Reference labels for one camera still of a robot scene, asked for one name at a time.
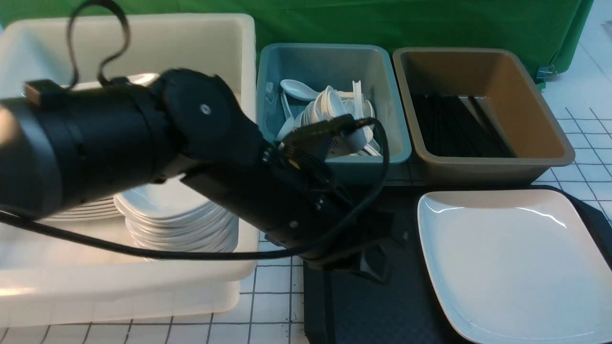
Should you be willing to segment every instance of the white plastic bin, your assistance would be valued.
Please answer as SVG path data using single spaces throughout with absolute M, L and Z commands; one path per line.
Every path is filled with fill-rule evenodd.
M 220 75 L 255 120 L 255 24 L 241 14 L 129 17 L 132 45 L 106 69 L 108 77 L 184 67 Z M 67 20 L 27 20 L 0 36 L 0 98 L 18 97 L 23 83 L 71 78 Z M 79 18 L 75 49 L 81 81 L 94 81 L 99 62 L 122 45 L 115 17 Z M 123 219 L 61 227 L 132 244 Z M 256 251 L 259 232 L 239 225 L 237 252 Z M 87 323 L 224 312 L 254 261 L 146 261 L 0 226 L 0 327 Z

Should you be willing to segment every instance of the square white plate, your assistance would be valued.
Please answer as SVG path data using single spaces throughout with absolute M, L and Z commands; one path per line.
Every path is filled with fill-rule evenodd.
M 485 344 L 612 341 L 612 271 L 551 190 L 431 192 L 419 235 L 446 317 Z

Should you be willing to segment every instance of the teal bin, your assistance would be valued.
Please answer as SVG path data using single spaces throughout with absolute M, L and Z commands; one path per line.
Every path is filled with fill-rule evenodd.
M 270 142 L 285 123 L 280 101 L 283 79 L 299 80 L 319 92 L 327 85 L 339 91 L 352 91 L 353 81 L 361 81 L 364 97 L 374 106 L 376 118 L 387 132 L 390 164 L 403 163 L 410 157 L 408 126 L 387 51 L 373 45 L 351 44 L 276 43 L 265 47 L 259 59 L 256 118 Z M 294 116 L 308 105 L 291 97 L 288 100 Z M 328 160 L 339 180 L 348 184 L 375 181 L 382 162 L 382 157 L 366 156 Z

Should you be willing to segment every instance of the metal clip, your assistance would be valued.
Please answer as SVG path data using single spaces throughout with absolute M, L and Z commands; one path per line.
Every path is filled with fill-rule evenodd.
M 554 65 L 540 67 L 535 75 L 536 81 L 551 81 L 557 78 L 559 73 Z

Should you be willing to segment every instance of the stack of white plates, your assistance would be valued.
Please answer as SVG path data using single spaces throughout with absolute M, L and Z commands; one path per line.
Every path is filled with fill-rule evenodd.
M 113 203 L 113 197 L 102 198 L 101 200 L 85 204 L 83 206 L 61 212 L 46 219 L 46 221 L 68 222 L 68 221 L 89 221 L 109 219 L 121 216 Z
M 120 193 L 114 202 L 136 246 L 175 252 L 232 252 L 238 217 L 178 178 Z

